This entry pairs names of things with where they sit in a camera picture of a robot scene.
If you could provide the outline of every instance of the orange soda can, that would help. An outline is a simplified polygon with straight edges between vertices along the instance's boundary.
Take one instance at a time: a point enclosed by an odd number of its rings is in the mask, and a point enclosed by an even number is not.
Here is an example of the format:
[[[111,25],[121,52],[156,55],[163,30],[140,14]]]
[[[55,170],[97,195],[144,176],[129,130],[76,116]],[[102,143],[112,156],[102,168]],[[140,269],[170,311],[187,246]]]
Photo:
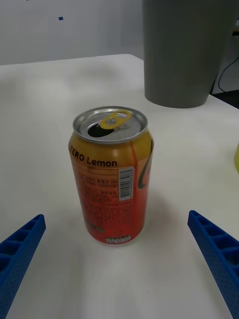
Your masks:
[[[122,244],[142,230],[153,153],[146,116],[99,107],[73,122],[69,152],[88,232]]]

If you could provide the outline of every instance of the yellow pull tab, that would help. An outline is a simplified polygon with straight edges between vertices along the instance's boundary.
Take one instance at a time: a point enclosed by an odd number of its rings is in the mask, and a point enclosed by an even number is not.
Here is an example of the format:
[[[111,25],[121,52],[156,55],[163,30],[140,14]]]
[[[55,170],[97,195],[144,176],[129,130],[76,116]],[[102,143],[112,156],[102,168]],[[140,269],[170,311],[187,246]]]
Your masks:
[[[120,118],[119,116],[117,116],[118,113],[123,113],[126,114],[127,117],[124,118]],[[111,129],[115,129],[117,128],[119,125],[123,124],[124,122],[126,122],[129,118],[131,117],[131,114],[129,111],[127,110],[118,110],[113,112],[112,114],[106,116],[106,118],[104,118],[101,122],[100,122],[100,127],[104,130],[111,130]],[[107,124],[106,122],[113,120],[112,124]]]

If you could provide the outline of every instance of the yellow object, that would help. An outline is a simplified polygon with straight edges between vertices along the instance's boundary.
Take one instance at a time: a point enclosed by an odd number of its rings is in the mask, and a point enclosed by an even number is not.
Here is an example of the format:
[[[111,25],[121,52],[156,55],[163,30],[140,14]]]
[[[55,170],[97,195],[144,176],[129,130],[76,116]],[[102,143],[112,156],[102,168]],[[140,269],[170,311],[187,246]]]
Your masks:
[[[120,118],[119,116],[117,116],[118,113],[123,113],[126,114],[127,117],[125,118]],[[102,129],[105,130],[111,130],[111,129],[115,129],[117,128],[119,125],[123,124],[124,122],[126,122],[129,118],[131,117],[131,114],[129,111],[127,110],[119,110],[116,112],[113,112],[112,114],[106,116],[106,118],[104,118],[101,122],[100,122],[100,127]],[[116,123],[112,123],[112,124],[107,124],[106,122],[109,120],[114,120],[116,121]]]
[[[238,173],[239,173],[239,144],[238,144],[238,147],[237,147],[237,150],[235,153],[234,161],[235,161],[235,165],[236,165],[236,168],[238,170]]]

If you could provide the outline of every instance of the can rim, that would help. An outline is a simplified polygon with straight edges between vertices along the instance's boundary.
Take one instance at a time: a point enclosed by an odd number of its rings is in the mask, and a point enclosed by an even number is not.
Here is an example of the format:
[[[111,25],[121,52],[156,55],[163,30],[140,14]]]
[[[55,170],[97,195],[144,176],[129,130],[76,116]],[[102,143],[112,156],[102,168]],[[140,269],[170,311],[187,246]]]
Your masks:
[[[132,137],[128,137],[126,139],[123,139],[123,140],[115,140],[115,141],[99,141],[99,140],[96,140],[92,137],[88,138],[86,136],[83,136],[82,134],[80,134],[77,129],[76,129],[76,123],[78,121],[78,119],[80,117],[83,117],[84,115],[86,115],[89,111],[100,111],[100,110],[104,110],[104,109],[110,109],[110,108],[117,108],[119,110],[127,110],[129,112],[132,112],[132,113],[135,113],[137,112],[144,120],[145,122],[145,125],[144,125],[144,128],[142,131],[140,131],[139,133],[137,133],[136,135],[132,136]],[[122,143],[127,143],[129,141],[132,141],[132,140],[135,140],[136,138],[138,138],[141,134],[143,134],[146,129],[147,129],[147,126],[148,126],[148,119],[147,117],[144,115],[143,112],[139,111],[139,110],[136,110],[136,109],[132,109],[132,108],[128,108],[128,107],[123,107],[123,106],[116,106],[116,105],[109,105],[109,106],[101,106],[101,107],[97,107],[97,108],[93,108],[93,109],[90,109],[90,110],[87,110],[87,111],[84,111],[82,113],[80,113],[79,115],[77,115],[77,117],[74,119],[73,121],[73,130],[76,134],[76,136],[80,137],[81,139],[85,140],[85,141],[88,141],[88,142],[91,142],[91,143],[96,143],[96,144],[122,144]]]

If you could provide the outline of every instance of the table surface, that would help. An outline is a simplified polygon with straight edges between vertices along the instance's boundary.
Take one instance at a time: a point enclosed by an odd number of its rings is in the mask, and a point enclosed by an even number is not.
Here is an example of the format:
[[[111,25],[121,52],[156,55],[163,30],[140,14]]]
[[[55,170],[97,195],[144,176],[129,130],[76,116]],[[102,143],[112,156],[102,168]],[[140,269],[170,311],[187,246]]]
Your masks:
[[[73,119],[143,111],[155,149],[146,222],[108,247],[86,231],[68,154]],[[7,319],[226,319],[230,312],[187,226],[197,210],[239,239],[239,111],[144,97],[143,61],[115,55],[0,67],[0,241],[39,213],[46,232]]]

